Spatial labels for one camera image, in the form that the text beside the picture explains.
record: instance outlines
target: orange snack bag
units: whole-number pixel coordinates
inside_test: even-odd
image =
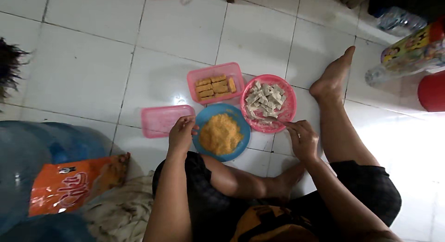
[[[45,164],[32,185],[29,216],[73,211],[103,192],[122,186],[130,154]]]

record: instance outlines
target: bare foot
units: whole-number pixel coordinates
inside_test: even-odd
[[[281,188],[278,190],[280,193],[279,199],[281,202],[289,202],[292,188],[301,180],[304,175],[304,170],[303,163],[298,163],[297,165],[294,165],[285,172],[281,173],[279,176],[275,177],[277,186],[280,186]]]
[[[330,63],[321,77],[309,88],[309,93],[319,100],[323,97],[341,97],[343,79],[348,75],[355,46],[349,47],[344,54]]]

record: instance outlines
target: breaded nugget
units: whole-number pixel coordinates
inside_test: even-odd
[[[226,75],[222,74],[221,76],[211,77],[212,83],[223,81],[226,79]]]
[[[216,93],[216,94],[215,94],[215,97],[223,97],[223,96],[225,96],[225,95],[229,95],[229,94],[231,94],[231,93],[230,93],[230,92]]]
[[[199,101],[204,101],[204,100],[208,100],[208,99],[211,99],[211,98],[214,98],[213,96],[209,96],[209,97],[200,97],[199,98]]]
[[[210,78],[204,78],[204,79],[200,79],[198,81],[195,82],[196,86],[201,86],[201,85],[208,85],[212,82],[212,80]]]
[[[230,91],[231,91],[232,93],[235,93],[235,92],[236,92],[235,81],[233,81],[233,78],[232,78],[232,77],[229,79],[229,87],[230,87]]]
[[[196,92],[201,92],[201,91],[205,91],[205,90],[211,90],[212,89],[212,84],[206,84],[206,85],[201,85],[195,88]]]
[[[213,90],[205,90],[199,93],[199,97],[213,96]]]
[[[223,81],[219,81],[219,82],[216,82],[216,83],[212,83],[213,87],[221,87],[221,86],[224,86],[224,85],[227,85],[227,80],[223,80]]]
[[[229,88],[227,87],[227,85],[217,86],[213,87],[213,91],[215,93],[224,93],[224,92],[229,92]]]

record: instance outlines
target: white fabric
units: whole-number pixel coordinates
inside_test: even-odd
[[[113,188],[81,208],[98,242],[139,242],[153,205],[153,171]]]

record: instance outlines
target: black shorts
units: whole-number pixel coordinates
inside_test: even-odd
[[[153,176],[154,195],[163,165],[164,161]],[[330,165],[338,179],[354,196],[387,226],[392,224],[400,211],[402,201],[385,168],[361,166],[352,160]],[[193,241],[230,241],[244,212],[252,205],[266,204],[262,200],[247,201],[218,192],[210,184],[212,172],[206,168],[202,157],[195,152],[187,153],[185,171]],[[309,219],[320,240],[332,241],[340,236],[331,213],[317,191],[291,200],[287,207]]]

